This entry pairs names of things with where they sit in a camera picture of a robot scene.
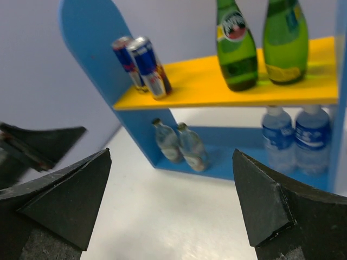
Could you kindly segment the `green glass Perrier bottle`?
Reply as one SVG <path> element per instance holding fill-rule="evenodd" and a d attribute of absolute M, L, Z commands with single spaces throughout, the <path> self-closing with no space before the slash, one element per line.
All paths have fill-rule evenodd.
<path fill-rule="evenodd" d="M 256 46 L 249 26 L 235 1 L 217 1 L 216 49 L 228 88 L 241 92 L 258 80 Z"/>

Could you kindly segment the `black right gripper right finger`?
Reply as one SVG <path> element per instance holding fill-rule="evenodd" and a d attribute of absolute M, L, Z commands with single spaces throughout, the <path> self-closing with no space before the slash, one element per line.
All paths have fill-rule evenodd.
<path fill-rule="evenodd" d="M 238 149 L 233 173 L 258 259 L 346 259 L 346 197 L 301 183 Z"/>

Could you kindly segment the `silver blue can front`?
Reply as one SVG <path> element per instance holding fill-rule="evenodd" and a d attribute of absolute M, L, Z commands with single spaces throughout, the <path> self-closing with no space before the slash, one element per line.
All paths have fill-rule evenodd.
<path fill-rule="evenodd" d="M 172 86 L 148 37 L 135 38 L 127 46 L 127 51 L 155 100 L 165 98 L 172 93 Z"/>

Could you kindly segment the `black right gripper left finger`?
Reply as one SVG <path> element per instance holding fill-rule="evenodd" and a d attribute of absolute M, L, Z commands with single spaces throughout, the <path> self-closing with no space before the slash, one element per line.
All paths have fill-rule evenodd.
<path fill-rule="evenodd" d="M 108 148 L 1 191 L 1 259 L 80 259 L 111 169 Z"/>

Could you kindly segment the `blue silver Red Bull can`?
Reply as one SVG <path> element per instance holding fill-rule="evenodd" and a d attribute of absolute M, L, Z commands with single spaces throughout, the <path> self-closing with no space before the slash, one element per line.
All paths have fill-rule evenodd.
<path fill-rule="evenodd" d="M 127 51 L 126 47 L 133 41 L 133 38 L 131 36 L 123 36 L 121 38 L 118 38 L 114 42 L 112 42 L 111 47 L 113 52 L 115 53 L 116 57 L 118 58 L 120 64 L 122 65 L 123 69 L 128 73 L 130 76 L 135 89 L 141 93 L 145 94 L 148 93 L 149 90 L 147 86 L 145 85 L 138 69 L 136 68 L 136 65 L 130 55 L 130 53 Z"/>

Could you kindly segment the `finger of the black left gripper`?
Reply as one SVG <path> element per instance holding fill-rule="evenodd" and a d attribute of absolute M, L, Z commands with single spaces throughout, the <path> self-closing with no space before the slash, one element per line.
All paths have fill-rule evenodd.
<path fill-rule="evenodd" d="M 28 130 L 1 122 L 1 148 L 27 167 L 48 171 L 86 132 L 82 126 Z"/>

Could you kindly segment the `small clear bottle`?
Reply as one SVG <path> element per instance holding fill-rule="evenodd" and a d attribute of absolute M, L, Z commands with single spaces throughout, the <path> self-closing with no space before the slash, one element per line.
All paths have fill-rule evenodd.
<path fill-rule="evenodd" d="M 155 139 L 163 155 L 172 163 L 180 163 L 183 156 L 179 149 L 178 136 L 169 126 L 162 123 L 160 118 L 152 120 L 155 127 Z"/>
<path fill-rule="evenodd" d="M 179 132 L 179 148 L 188 165 L 196 172 L 203 172 L 208 168 L 209 159 L 203 142 L 198 134 L 181 122 L 177 125 Z"/>

